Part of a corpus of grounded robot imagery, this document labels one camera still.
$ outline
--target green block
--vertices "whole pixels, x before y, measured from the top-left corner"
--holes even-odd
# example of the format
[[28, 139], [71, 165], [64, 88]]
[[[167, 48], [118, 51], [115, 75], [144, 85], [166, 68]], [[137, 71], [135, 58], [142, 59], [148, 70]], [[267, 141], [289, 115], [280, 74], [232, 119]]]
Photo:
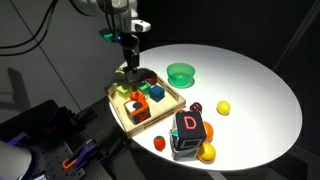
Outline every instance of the green block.
[[113, 43], [113, 35], [112, 34], [105, 34], [103, 35], [103, 38], [108, 42], [108, 43]]
[[120, 85], [117, 87], [118, 95], [123, 99], [128, 99], [130, 94], [132, 93], [132, 88], [126, 84]]
[[149, 95], [149, 90], [151, 88], [151, 85], [147, 81], [142, 81], [140, 84], [138, 84], [138, 89], [144, 94]]

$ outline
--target toy block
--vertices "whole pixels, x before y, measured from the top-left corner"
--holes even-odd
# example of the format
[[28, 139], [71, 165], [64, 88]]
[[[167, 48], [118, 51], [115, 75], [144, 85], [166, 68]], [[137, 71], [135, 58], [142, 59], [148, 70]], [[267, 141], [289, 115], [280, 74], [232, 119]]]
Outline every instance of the toy block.
[[150, 71], [143, 74], [142, 79], [147, 81], [151, 86], [153, 86], [157, 83], [157, 74], [153, 71]]
[[132, 93], [132, 88], [126, 84], [123, 84], [117, 87], [117, 93], [122, 99], [127, 100], [129, 95]]
[[149, 95], [149, 90], [151, 88], [151, 85], [147, 81], [142, 81], [140, 84], [138, 84], [138, 90], [140, 90], [144, 95]]
[[124, 107], [133, 124], [139, 124], [151, 117], [149, 105], [139, 90], [130, 94], [130, 100], [124, 103]]
[[178, 112], [171, 130], [175, 150], [199, 147], [207, 137], [200, 112]]
[[159, 102], [161, 99], [164, 98], [164, 89], [158, 85], [154, 85], [150, 91], [150, 98], [153, 99], [156, 102]]
[[172, 157], [176, 161], [188, 161], [194, 160], [197, 156], [199, 147], [189, 148], [185, 150], [178, 151], [174, 148], [174, 135], [170, 136], [170, 145], [172, 149]]

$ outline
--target toy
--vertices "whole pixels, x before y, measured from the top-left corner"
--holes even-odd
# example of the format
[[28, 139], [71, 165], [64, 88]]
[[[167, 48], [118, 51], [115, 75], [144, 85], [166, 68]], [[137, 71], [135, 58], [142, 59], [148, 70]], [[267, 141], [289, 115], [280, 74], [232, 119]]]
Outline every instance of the toy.
[[207, 134], [207, 137], [204, 140], [204, 142], [205, 143], [210, 143], [212, 141], [213, 134], [214, 134], [213, 128], [212, 128], [211, 124], [206, 122], [206, 121], [203, 121], [203, 126], [204, 126], [204, 129], [205, 129], [206, 134]]
[[190, 106], [190, 111], [198, 111], [198, 112], [202, 112], [202, 106], [200, 103], [195, 102]]
[[149, 94], [149, 97], [146, 99], [146, 101], [149, 105], [151, 117], [139, 124], [132, 123], [131, 119], [128, 118], [129, 115], [127, 115], [127, 110], [124, 106], [124, 103], [128, 100], [123, 100], [121, 97], [119, 97], [116, 91], [119, 83], [114, 83], [105, 89], [108, 93], [108, 100], [112, 104], [112, 107], [114, 108], [115, 113], [117, 114], [121, 125], [123, 126], [123, 130], [128, 138], [132, 138], [135, 135], [161, 122], [162, 120], [167, 119], [167, 117], [171, 116], [173, 112], [185, 108], [186, 100], [175, 89], [167, 84], [166, 81], [161, 79], [160, 76], [157, 76], [157, 85], [160, 87], [165, 87], [165, 97], [159, 103], [157, 103], [150, 98]]
[[164, 89], [158, 85], [154, 85], [150, 91], [150, 98], [153, 99], [156, 102], [159, 102], [161, 99], [164, 98]]
[[210, 143], [203, 143], [198, 149], [197, 157], [203, 163], [212, 163], [216, 158], [216, 149]]
[[171, 148], [175, 160], [195, 159], [206, 138], [200, 112], [178, 112], [171, 129]]
[[140, 90], [144, 95], [149, 95], [149, 90], [151, 88], [151, 85], [147, 81], [142, 81], [140, 84], [138, 84], [138, 90]]
[[130, 94], [130, 100], [124, 103], [128, 117], [133, 124], [138, 124], [151, 117], [149, 105], [140, 90]]
[[129, 98], [130, 93], [132, 93], [132, 88], [126, 84], [123, 84], [117, 87], [117, 93], [121, 98], [127, 100]]
[[187, 63], [173, 63], [167, 67], [168, 82], [176, 88], [188, 88], [194, 84], [195, 69]]
[[147, 72], [142, 75], [142, 79], [147, 81], [151, 86], [157, 83], [157, 74], [153, 71]]
[[217, 105], [217, 111], [224, 116], [229, 115], [230, 109], [230, 104], [227, 101], [220, 101]]
[[157, 136], [153, 139], [153, 144], [156, 150], [162, 151], [166, 147], [166, 141], [162, 136]]

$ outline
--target orange ball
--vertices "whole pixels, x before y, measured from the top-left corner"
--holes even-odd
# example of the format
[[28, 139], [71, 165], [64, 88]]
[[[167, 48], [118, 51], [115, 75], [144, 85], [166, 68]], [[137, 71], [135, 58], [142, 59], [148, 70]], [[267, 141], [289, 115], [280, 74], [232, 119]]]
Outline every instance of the orange ball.
[[214, 134], [213, 128], [212, 128], [211, 124], [206, 121], [203, 121], [203, 125], [204, 125], [204, 129], [206, 131], [206, 134], [207, 134], [207, 137], [204, 140], [204, 142], [210, 143], [212, 141], [213, 134]]

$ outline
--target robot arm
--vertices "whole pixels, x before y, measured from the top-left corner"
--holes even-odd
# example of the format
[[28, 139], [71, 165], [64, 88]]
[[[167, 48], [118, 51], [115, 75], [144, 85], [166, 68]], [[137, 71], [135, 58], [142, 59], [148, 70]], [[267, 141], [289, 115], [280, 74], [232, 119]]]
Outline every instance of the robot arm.
[[151, 29], [149, 23], [138, 19], [137, 0], [70, 0], [70, 3], [87, 16], [105, 16], [105, 13], [111, 16], [113, 13], [117, 32], [147, 32]]
[[115, 42], [123, 47], [127, 67], [124, 68], [129, 82], [138, 79], [139, 39], [133, 33], [147, 32], [151, 25], [138, 19], [137, 0], [70, 0], [73, 7], [86, 16], [105, 16], [111, 18], [115, 27], [110, 27]]

